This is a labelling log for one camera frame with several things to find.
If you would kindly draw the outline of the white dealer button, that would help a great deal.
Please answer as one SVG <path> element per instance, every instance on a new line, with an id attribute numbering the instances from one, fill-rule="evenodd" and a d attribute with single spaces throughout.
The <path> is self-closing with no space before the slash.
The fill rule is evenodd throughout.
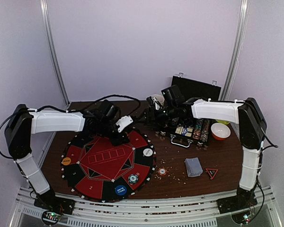
<path id="1" fill-rule="evenodd" d="M 154 151 L 151 148 L 146 148 L 142 153 L 145 157 L 151 157 L 153 155 L 153 152 Z"/>

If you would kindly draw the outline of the orange big blind button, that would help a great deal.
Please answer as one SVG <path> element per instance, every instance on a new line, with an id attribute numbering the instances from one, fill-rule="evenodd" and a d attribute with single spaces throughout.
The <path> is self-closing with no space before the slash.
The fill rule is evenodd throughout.
<path id="1" fill-rule="evenodd" d="M 63 166 L 68 166 L 68 165 L 70 165 L 70 164 L 71 164 L 71 158 L 70 158 L 70 157 L 65 157 L 65 158 L 63 158 L 62 161 L 61 161 L 61 164 L 62 164 Z"/>

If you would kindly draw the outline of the grey playing card deck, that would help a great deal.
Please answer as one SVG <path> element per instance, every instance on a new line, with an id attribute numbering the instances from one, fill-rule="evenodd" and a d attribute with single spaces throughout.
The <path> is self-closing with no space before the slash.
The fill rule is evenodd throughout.
<path id="1" fill-rule="evenodd" d="M 188 177 L 198 177 L 203 173 L 203 168 L 200 164 L 199 158 L 185 159 L 186 172 Z"/>

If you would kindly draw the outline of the orange white chip stack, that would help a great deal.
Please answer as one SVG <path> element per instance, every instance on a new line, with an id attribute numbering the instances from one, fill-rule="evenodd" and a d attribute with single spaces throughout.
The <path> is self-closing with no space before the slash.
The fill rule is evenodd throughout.
<path id="1" fill-rule="evenodd" d="M 165 168 L 159 168 L 158 169 L 158 174 L 161 175 L 161 176 L 164 176 L 167 174 L 167 170 Z"/>

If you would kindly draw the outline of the green white chip stack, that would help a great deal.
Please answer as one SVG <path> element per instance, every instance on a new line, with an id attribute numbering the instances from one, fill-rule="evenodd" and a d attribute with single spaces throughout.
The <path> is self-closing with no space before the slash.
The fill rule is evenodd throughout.
<path id="1" fill-rule="evenodd" d="M 129 184 L 136 184 L 139 181 L 139 177 L 136 174 L 132 174 L 128 177 Z"/>

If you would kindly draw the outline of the blue small blind button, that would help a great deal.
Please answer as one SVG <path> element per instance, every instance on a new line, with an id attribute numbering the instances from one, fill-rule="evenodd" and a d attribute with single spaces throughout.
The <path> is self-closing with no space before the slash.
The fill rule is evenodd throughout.
<path id="1" fill-rule="evenodd" d="M 118 185 L 118 186 L 115 188 L 115 193 L 116 193 L 116 195 L 118 195 L 118 196 L 124 196 L 124 195 L 126 195 L 126 193 L 127 193 L 127 188 L 126 188 L 126 186 L 124 186 L 124 185 Z"/>

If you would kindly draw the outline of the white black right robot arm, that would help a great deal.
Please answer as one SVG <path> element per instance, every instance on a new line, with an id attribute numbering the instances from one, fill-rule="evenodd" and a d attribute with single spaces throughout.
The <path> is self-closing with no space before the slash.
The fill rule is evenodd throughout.
<path id="1" fill-rule="evenodd" d="M 239 188 L 233 198 L 233 205 L 242 209 L 251 202 L 249 193 L 257 185 L 262 168 L 264 141 L 267 139 L 267 122 L 257 101 L 250 97 L 245 100 L 221 101 L 206 97 L 185 99 L 178 86 L 162 90 L 165 103 L 155 96 L 147 97 L 146 120 L 161 127 L 170 127 L 174 119 L 208 119 L 226 121 L 238 125 L 239 140 L 243 149 L 243 163 Z"/>

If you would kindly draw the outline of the blue card box in case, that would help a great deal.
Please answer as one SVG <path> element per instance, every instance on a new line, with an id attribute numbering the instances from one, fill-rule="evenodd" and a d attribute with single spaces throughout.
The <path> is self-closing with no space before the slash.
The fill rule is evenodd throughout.
<path id="1" fill-rule="evenodd" d="M 194 128 L 192 126 L 182 126 L 180 134 L 186 137 L 192 137 Z"/>

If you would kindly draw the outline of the round red black poker mat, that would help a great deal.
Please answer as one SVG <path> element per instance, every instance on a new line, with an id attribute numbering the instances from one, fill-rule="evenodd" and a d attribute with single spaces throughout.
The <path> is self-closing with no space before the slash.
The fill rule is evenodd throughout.
<path id="1" fill-rule="evenodd" d="M 150 181 L 156 169 L 154 145 L 135 127 L 125 132 L 130 142 L 119 146 L 113 146 L 108 138 L 82 132 L 69 141 L 61 161 L 70 157 L 71 164 L 61 164 L 61 171 L 73 193 L 90 201 L 115 202 L 135 195 Z M 146 148 L 154 151 L 151 157 L 143 155 Z M 136 184 L 128 182 L 132 174 L 139 177 Z M 118 185 L 126 186 L 126 195 L 116 195 Z"/>

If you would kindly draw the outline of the white orange bowl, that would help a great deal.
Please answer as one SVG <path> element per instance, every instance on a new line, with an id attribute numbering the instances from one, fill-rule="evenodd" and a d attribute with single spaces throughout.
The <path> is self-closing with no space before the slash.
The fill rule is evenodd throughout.
<path id="1" fill-rule="evenodd" d="M 231 135 L 229 127 L 222 123 L 212 124 L 211 132 L 216 140 L 225 140 Z"/>

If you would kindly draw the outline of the black red triangular token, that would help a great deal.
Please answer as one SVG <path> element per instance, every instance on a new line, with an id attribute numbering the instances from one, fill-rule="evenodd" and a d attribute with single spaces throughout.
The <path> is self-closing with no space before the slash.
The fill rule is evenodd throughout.
<path id="1" fill-rule="evenodd" d="M 210 180 L 213 180 L 218 173 L 218 169 L 212 169 L 212 168 L 205 168 L 205 171 L 208 173 Z"/>

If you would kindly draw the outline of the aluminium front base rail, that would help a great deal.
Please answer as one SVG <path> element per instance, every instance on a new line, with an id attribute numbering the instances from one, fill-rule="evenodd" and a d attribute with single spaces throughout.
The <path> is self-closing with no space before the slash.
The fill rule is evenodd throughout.
<path id="1" fill-rule="evenodd" d="M 256 189 L 257 205 L 220 213 L 217 200 L 235 191 L 200 196 L 123 200 L 115 203 L 91 202 L 78 196 L 58 194 L 75 201 L 71 215 L 63 215 L 58 227 L 236 227 L 235 215 L 257 213 L 249 227 L 284 227 L 284 221 L 271 187 Z"/>

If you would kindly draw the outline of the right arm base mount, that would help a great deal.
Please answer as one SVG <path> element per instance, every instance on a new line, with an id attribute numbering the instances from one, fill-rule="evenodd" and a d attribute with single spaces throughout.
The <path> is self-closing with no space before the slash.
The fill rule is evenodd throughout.
<path id="1" fill-rule="evenodd" d="M 217 201 L 220 214 L 234 212 L 249 208 L 251 205 L 257 205 L 258 201 L 255 194 L 240 194 L 231 197 L 221 198 Z"/>

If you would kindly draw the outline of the right aluminium frame post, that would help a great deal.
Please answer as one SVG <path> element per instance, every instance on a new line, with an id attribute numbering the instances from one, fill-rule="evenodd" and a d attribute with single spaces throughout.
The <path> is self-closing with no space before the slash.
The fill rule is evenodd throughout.
<path id="1" fill-rule="evenodd" d="M 237 24 L 237 31 L 235 36 L 235 42 L 231 55 L 231 61 L 227 73 L 227 77 L 224 83 L 224 87 L 221 94 L 221 100 L 228 100 L 231 94 L 231 90 L 234 84 L 237 68 L 239 65 L 239 55 L 244 41 L 244 35 L 248 20 L 249 0 L 242 0 L 240 6 L 239 19 Z"/>

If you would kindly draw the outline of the aluminium corner frame post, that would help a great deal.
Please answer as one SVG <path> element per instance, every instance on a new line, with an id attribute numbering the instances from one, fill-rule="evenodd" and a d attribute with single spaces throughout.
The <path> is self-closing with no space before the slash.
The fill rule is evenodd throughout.
<path id="1" fill-rule="evenodd" d="M 60 65 L 58 62 L 56 49 L 54 46 L 53 33 L 52 33 L 52 28 L 51 28 L 51 23 L 50 23 L 50 15 L 48 11 L 48 2 L 46 0 L 40 0 L 40 7 L 41 7 L 41 13 L 43 17 L 45 32 L 47 36 L 51 61 L 52 61 L 53 69 L 54 69 L 54 74 L 56 76 L 58 87 L 61 92 L 63 101 L 65 105 L 68 106 L 70 104 L 70 101 L 67 95 L 67 91 L 66 91 L 63 79 L 62 79 L 61 69 L 60 69 Z"/>

